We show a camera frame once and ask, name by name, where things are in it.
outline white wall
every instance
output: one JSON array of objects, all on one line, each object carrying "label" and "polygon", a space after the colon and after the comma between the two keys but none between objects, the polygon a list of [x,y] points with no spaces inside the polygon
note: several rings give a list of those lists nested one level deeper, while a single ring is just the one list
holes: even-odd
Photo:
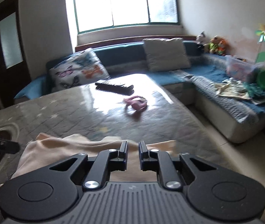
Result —
[{"label": "white wall", "polygon": [[259,23],[265,23],[265,0],[178,0],[186,34],[202,31],[223,36],[232,53],[255,60]]},{"label": "white wall", "polygon": [[65,0],[19,0],[19,19],[32,79],[47,61],[72,53]]}]

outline folded clothes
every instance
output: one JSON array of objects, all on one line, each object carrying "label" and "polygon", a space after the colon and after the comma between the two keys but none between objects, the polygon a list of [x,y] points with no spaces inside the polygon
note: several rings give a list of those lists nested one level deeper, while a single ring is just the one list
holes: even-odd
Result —
[{"label": "folded clothes", "polygon": [[255,83],[248,84],[230,78],[222,83],[214,83],[214,87],[221,97],[248,100],[255,105],[265,103],[265,92]]},{"label": "folded clothes", "polygon": [[[156,173],[153,171],[143,172],[140,169],[138,143],[128,141],[127,170],[124,172],[114,171],[110,180],[118,182],[150,182],[156,181]],[[57,138],[45,133],[40,133],[35,141],[31,141],[25,148],[16,172],[12,178],[29,173],[41,167],[45,167],[56,161],[62,160],[80,152],[85,152],[89,157],[97,156],[106,149],[119,149],[122,140],[117,136],[107,136],[101,141],[90,141],[88,138],[74,134],[65,138]],[[157,148],[174,154],[176,141],[164,141],[148,144],[148,150]]]}]

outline pink hair tie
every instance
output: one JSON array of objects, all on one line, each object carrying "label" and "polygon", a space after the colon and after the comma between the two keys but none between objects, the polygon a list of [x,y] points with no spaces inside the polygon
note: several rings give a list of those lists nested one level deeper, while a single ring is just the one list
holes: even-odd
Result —
[{"label": "pink hair tie", "polygon": [[123,101],[126,103],[126,106],[131,105],[131,107],[136,111],[140,111],[147,107],[147,100],[141,96],[132,96],[129,99],[123,99]]}]

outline door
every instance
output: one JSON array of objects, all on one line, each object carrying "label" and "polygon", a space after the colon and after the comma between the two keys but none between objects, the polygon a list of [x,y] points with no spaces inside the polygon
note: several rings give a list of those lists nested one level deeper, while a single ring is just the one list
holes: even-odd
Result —
[{"label": "door", "polygon": [[15,95],[31,82],[21,41],[18,0],[0,4],[0,99],[14,104]]}]

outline beige blanket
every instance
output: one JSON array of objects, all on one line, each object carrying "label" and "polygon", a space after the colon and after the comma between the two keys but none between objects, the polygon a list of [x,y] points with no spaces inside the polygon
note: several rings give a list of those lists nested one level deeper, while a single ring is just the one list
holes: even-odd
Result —
[{"label": "beige blanket", "polygon": [[[152,171],[143,172],[140,170],[138,155],[138,144],[134,141],[128,141],[128,160],[127,170],[124,172],[115,171],[111,173],[111,181],[141,182],[156,181],[156,173]],[[65,138],[57,138],[45,133],[40,133],[35,141],[31,141],[25,148],[16,172],[12,178],[31,172],[48,164],[61,159],[85,152],[88,156],[97,156],[97,154],[106,149],[119,149],[122,140],[116,136],[107,136],[101,141],[90,141],[80,134],[74,134]],[[173,153],[176,142],[165,141],[147,145],[147,148],[157,148],[162,151]]]}]

